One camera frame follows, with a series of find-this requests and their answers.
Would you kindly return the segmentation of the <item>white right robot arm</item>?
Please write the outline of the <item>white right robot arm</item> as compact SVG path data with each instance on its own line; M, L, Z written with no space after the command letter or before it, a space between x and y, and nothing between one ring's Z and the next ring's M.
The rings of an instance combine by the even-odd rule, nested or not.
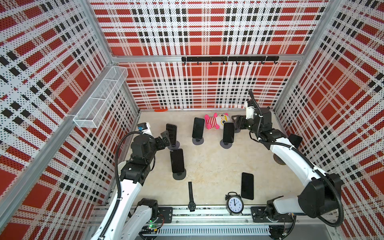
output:
M317 218L330 227L339 227L344 221L342 185L338 174L328 174L313 164L291 140L273 128L272 113L268 108L247 107L245 115L233 118L235 129L248 130L251 140L264 145L274 156L281 159L304 186L304 190L293 197L277 197L267 202L265 215L277 221L286 214Z

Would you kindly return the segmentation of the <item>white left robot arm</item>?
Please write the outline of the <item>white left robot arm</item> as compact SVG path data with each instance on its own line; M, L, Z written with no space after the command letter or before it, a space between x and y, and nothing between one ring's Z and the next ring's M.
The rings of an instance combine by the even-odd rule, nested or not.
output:
M134 138L131 149L131 160L118 173L119 149L131 135ZM131 207L142 189L144 182L152 170L151 163L157 151L170 145L169 133L164 131L160 137L154 138L147 132L134 131L126 134L119 142L115 153L115 179L117 193L94 236L93 240L134 240L144 225L158 217L156 200L143 199L129 217Z

